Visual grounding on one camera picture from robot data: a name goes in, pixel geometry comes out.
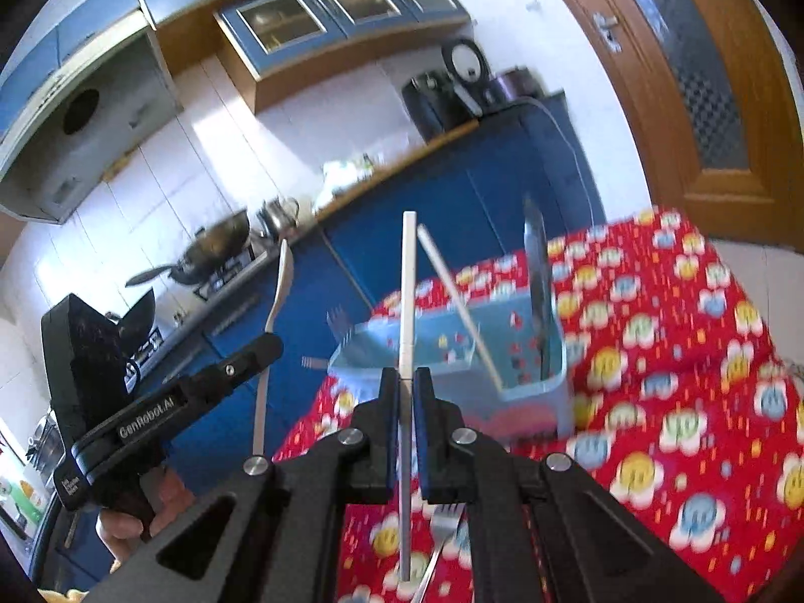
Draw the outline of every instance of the metal fork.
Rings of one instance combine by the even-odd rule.
[[[427,587],[430,584],[430,580],[433,580],[433,573],[436,572],[438,557],[441,556],[441,551],[447,540],[457,533],[464,505],[464,503],[453,503],[448,506],[441,505],[433,512],[433,518],[430,520],[430,535],[433,536],[435,547],[433,548],[433,554],[430,556],[425,576],[416,588],[416,593],[413,595],[411,603],[421,603],[424,600]]]
[[[349,316],[341,306],[328,311],[327,326],[330,327],[332,334],[335,336],[335,340],[337,340],[339,344],[343,344],[349,339],[353,328]]]
[[[324,370],[330,368],[330,361],[324,358],[311,358],[310,356],[301,356],[301,366],[308,370]]]

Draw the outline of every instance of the metal screw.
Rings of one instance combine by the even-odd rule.
[[[456,445],[470,445],[477,440],[477,433],[472,429],[455,429],[453,431],[453,442]]]
[[[338,433],[338,441],[342,445],[359,445],[363,441],[363,433],[360,429],[343,429]]]
[[[264,456],[252,456],[243,463],[243,471],[249,476],[260,476],[268,471],[268,458]]]
[[[553,471],[567,471],[572,467],[572,461],[566,453],[551,453],[547,459],[548,468]]]

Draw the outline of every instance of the range hood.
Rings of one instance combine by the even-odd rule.
[[[178,110],[153,30],[135,11],[31,96],[0,143],[0,210],[63,223],[115,160]]]

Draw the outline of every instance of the wooden door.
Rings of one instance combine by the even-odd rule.
[[[620,98],[654,202],[707,235],[804,251],[801,127],[753,0],[564,2]]]

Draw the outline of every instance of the cable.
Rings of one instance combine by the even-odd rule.
[[[580,180],[580,186],[582,188],[584,188],[584,196],[586,196],[586,205],[588,206],[588,209],[589,209],[589,219],[592,220],[592,226],[596,227],[598,225],[598,222],[595,220],[595,212],[594,212],[594,208],[592,207],[592,198],[589,196],[589,190],[586,187],[586,182],[584,181],[584,175],[580,172],[580,162],[578,161],[578,154],[575,151],[575,148],[572,146],[572,144],[567,139],[567,136],[565,136],[564,131],[562,130],[560,124],[558,124],[558,121],[556,120],[555,117],[553,117],[553,114],[550,112],[550,110],[546,106],[544,106],[544,104],[542,104],[539,100],[537,100],[535,97],[518,97],[517,99],[513,100],[512,102],[508,102],[508,103],[504,104],[503,106],[486,109],[484,111],[484,115],[492,115],[494,113],[501,113],[503,111],[508,110],[509,108],[513,108],[517,104],[530,104],[530,105],[535,104],[544,113],[546,113],[548,118],[550,119],[550,121],[553,123],[553,126],[558,131],[559,136],[561,136],[561,140],[564,140],[564,144],[566,144],[567,147],[569,148],[569,151],[572,152],[572,160],[575,161],[575,169],[576,169],[576,172],[578,174],[578,179]]]

